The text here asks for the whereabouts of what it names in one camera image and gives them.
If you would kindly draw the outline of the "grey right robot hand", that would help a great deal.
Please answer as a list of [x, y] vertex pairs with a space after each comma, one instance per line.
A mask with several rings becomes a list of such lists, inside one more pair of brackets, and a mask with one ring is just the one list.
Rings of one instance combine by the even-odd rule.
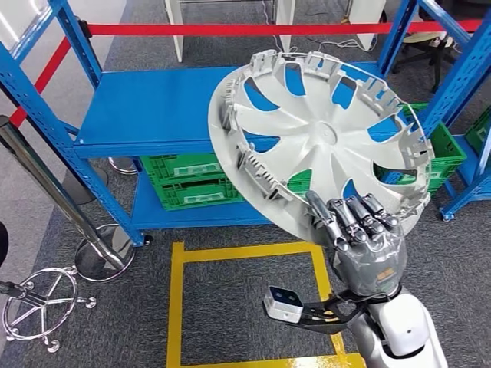
[[407, 263], [404, 231], [395, 215], [375, 195], [321, 199], [306, 193], [313, 240], [326, 250], [329, 262], [347, 289], [362, 297], [392, 295]]

